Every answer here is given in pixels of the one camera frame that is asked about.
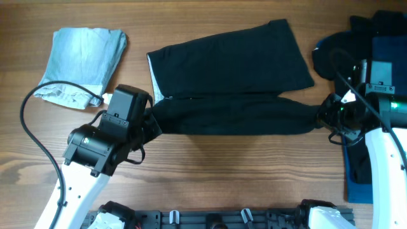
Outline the black shorts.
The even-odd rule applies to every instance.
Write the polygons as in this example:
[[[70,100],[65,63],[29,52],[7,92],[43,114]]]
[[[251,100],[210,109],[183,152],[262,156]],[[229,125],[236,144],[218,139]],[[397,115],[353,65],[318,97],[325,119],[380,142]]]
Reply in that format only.
[[[147,54],[153,114],[166,134],[295,135],[318,107],[284,98],[314,81],[287,20],[170,45]]]

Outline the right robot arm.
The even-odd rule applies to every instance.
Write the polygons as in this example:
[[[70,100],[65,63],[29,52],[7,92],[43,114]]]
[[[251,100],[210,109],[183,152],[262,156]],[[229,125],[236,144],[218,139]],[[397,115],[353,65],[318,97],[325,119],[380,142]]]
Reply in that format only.
[[[317,121],[346,146],[365,142],[371,164],[373,228],[406,228],[406,95],[396,92],[392,64],[357,63],[343,96],[330,94]]]

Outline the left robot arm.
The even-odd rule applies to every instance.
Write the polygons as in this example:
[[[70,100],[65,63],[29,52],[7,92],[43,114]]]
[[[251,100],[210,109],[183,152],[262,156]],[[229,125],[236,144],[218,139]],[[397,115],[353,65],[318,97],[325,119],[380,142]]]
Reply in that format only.
[[[88,211],[122,162],[140,164],[129,153],[140,151],[159,136],[147,92],[118,85],[108,109],[96,116],[98,126],[85,124],[74,129],[67,140],[60,166],[60,179],[36,223],[36,228],[80,228]]]

